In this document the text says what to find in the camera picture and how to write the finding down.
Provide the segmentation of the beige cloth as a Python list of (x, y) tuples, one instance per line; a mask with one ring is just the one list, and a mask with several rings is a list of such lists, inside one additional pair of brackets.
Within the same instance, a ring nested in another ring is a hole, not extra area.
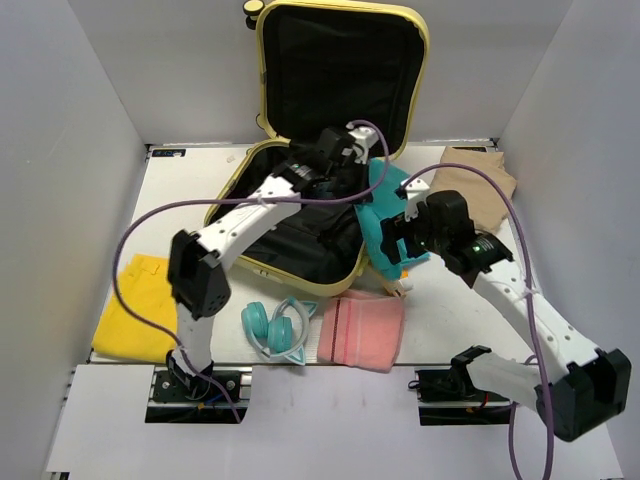
[[(446, 147), (440, 163), (465, 165), (485, 173), (508, 199), (512, 198), (517, 186), (517, 180), (505, 170), (502, 152), (477, 152)], [(458, 191), (467, 202), (469, 216), (477, 230), (497, 233), (508, 215), (508, 209), (500, 195), (488, 181), (476, 173), (451, 167), (439, 168), (430, 189), (432, 192)]]

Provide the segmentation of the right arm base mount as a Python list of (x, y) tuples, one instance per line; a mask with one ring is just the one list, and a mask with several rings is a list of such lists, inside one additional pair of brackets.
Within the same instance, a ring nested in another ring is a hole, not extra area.
[(508, 399), (468, 390), (448, 368), (418, 368), (407, 388), (417, 396), (421, 426), (507, 425), (510, 420)]

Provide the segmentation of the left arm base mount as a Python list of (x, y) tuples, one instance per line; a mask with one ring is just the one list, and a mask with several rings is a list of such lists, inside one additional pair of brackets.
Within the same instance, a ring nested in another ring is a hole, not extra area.
[[(247, 412), (251, 393), (250, 367), (222, 367), (214, 376), (229, 394), (241, 420)], [(222, 391), (205, 383), (188, 390), (167, 368), (152, 376), (145, 413), (147, 424), (231, 424), (236, 417)]]

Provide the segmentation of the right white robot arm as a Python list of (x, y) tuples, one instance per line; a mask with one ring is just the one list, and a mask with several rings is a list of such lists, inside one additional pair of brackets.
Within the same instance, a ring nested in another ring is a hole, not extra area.
[(553, 434), (572, 442), (621, 414), (631, 362), (619, 349), (605, 351), (578, 332), (526, 282), (524, 263), (493, 234), (476, 230), (463, 196), (433, 193), (417, 181), (399, 187), (403, 212), (382, 220), (381, 250), (396, 263), (429, 252), (491, 304), (527, 342), (537, 366), (472, 346), (451, 360), (453, 390), (472, 399), (494, 392), (536, 412)]

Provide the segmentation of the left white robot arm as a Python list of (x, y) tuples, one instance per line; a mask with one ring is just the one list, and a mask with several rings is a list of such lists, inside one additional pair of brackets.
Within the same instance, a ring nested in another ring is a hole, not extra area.
[(294, 150), (250, 195), (221, 199), (231, 209), (215, 223), (174, 235), (168, 281), (178, 324), (167, 366), (188, 398), (202, 398), (211, 387), (213, 321), (231, 297), (230, 267), (265, 233), (304, 206), (370, 199), (370, 151), (381, 139), (361, 121), (345, 129), (327, 128), (314, 147)]

